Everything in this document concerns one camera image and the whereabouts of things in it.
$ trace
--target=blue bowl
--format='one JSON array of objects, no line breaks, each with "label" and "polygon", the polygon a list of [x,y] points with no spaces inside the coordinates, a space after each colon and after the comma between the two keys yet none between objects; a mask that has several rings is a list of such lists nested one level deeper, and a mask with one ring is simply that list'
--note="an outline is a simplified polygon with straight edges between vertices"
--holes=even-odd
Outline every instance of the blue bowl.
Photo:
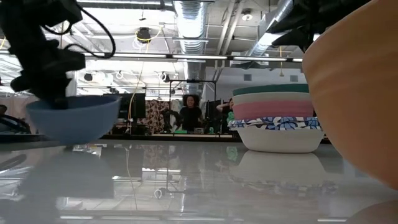
[{"label": "blue bowl", "polygon": [[71,96],[67,100],[67,110],[53,110],[43,100],[26,106],[39,132],[61,144],[86,144],[97,140],[118,118],[120,98],[117,96]]}]

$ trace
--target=blue floral pattern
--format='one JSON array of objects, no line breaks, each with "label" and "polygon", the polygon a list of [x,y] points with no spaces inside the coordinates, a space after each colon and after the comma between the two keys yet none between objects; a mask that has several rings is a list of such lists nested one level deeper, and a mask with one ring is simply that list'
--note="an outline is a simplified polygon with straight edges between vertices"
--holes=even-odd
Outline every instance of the blue floral pattern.
[{"label": "blue floral pattern", "polygon": [[228,123],[228,127],[232,129],[248,126],[275,131],[296,129],[322,130],[318,118],[315,117],[263,117],[258,119],[234,120]]}]

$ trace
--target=ceiling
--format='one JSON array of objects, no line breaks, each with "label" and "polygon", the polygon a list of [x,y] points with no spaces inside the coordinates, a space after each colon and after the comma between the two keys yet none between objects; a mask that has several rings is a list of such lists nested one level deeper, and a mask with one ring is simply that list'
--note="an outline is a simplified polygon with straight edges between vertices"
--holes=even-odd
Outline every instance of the ceiling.
[{"label": "ceiling", "polygon": [[[231,52],[244,52],[248,50],[257,38],[257,26],[261,21],[262,15],[276,9],[277,1],[273,0],[243,0],[244,8],[251,9],[253,18],[250,21],[238,19],[238,24],[234,30],[234,39],[231,41],[227,54]],[[206,54],[214,54],[220,40],[222,31],[223,14],[226,12],[229,0],[217,0],[208,6],[208,20],[206,26],[206,36],[208,39],[206,45]],[[181,48],[178,41],[173,37],[178,37],[178,29],[174,12],[155,11],[140,9],[110,9],[110,8],[86,8],[88,12],[99,19],[112,33],[116,41],[117,52],[141,52],[141,53],[171,53],[180,54]],[[136,31],[140,27],[148,27],[152,37],[150,44],[142,45],[136,40]],[[58,32],[61,31],[61,25],[55,27]],[[74,25],[73,35],[64,35],[63,37],[46,34],[50,39],[62,40],[62,46],[71,43],[84,45],[94,52],[110,52],[111,42],[102,28],[92,19],[83,15],[83,20]],[[267,52],[273,57],[287,57],[293,54],[295,57],[302,57],[301,51],[294,46],[285,46],[281,49],[269,49]],[[214,74],[213,64],[206,65],[206,78],[211,79]],[[247,71],[240,68],[227,68],[221,72],[218,80],[222,85],[246,85],[240,78],[231,78],[231,74],[242,75]],[[169,87],[159,79],[159,74],[166,73],[173,79],[184,79],[182,62],[141,62],[130,60],[87,60],[86,69],[79,71],[78,75],[78,94],[103,94],[109,93],[107,86],[122,86],[125,92],[134,91],[136,86],[149,87]],[[9,82],[19,75],[21,70],[16,58],[8,55],[0,55],[0,77],[3,84]],[[84,79],[86,73],[93,76],[93,81],[88,82]],[[269,75],[265,73],[278,73],[276,70],[270,72],[259,70],[252,72],[253,77],[263,83],[279,83],[280,78],[268,80]],[[7,86],[0,87],[0,91],[11,91]]]}]

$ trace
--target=woman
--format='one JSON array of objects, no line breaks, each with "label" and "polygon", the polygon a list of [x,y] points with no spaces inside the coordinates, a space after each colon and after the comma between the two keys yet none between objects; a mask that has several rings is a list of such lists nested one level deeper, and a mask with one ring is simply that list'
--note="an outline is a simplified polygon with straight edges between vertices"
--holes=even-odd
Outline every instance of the woman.
[{"label": "woman", "polygon": [[183,105],[184,107],[180,110],[182,129],[194,131],[195,128],[200,128],[200,122],[203,118],[199,108],[199,97],[196,95],[185,96]]},{"label": "woman", "polygon": [[216,108],[223,115],[222,120],[222,133],[228,133],[229,127],[228,123],[234,120],[234,112],[233,112],[234,101],[233,99],[229,99],[228,103],[218,105]]}]

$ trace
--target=black cable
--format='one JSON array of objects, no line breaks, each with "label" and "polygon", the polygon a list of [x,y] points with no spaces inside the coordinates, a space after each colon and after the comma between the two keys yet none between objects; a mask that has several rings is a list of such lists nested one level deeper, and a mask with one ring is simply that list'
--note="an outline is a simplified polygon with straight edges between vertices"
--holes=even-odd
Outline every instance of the black cable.
[{"label": "black cable", "polygon": [[63,31],[62,33],[55,32],[54,30],[48,28],[47,26],[42,26],[42,27],[43,27],[43,29],[45,29],[47,32],[49,32],[51,34],[65,35],[65,34],[68,34],[70,32],[70,30],[72,29],[72,24],[69,24],[68,28],[65,31]]},{"label": "black cable", "polygon": [[69,49],[70,47],[79,47],[85,51],[87,51],[88,53],[92,54],[92,56],[96,57],[96,58],[102,58],[102,59],[109,59],[111,57],[113,57],[113,55],[116,53],[116,43],[113,39],[112,34],[110,33],[110,31],[104,26],[104,24],[102,22],[100,22],[96,17],[94,17],[93,15],[91,15],[89,12],[87,12],[85,9],[83,9],[78,3],[76,3],[77,7],[84,12],[88,17],[90,17],[92,20],[94,20],[106,33],[106,35],[108,35],[108,37],[111,39],[111,43],[112,43],[112,52],[111,53],[104,53],[104,56],[101,55],[96,55],[94,54],[94,52],[88,50],[87,48],[79,45],[79,44],[68,44],[65,49]]}]

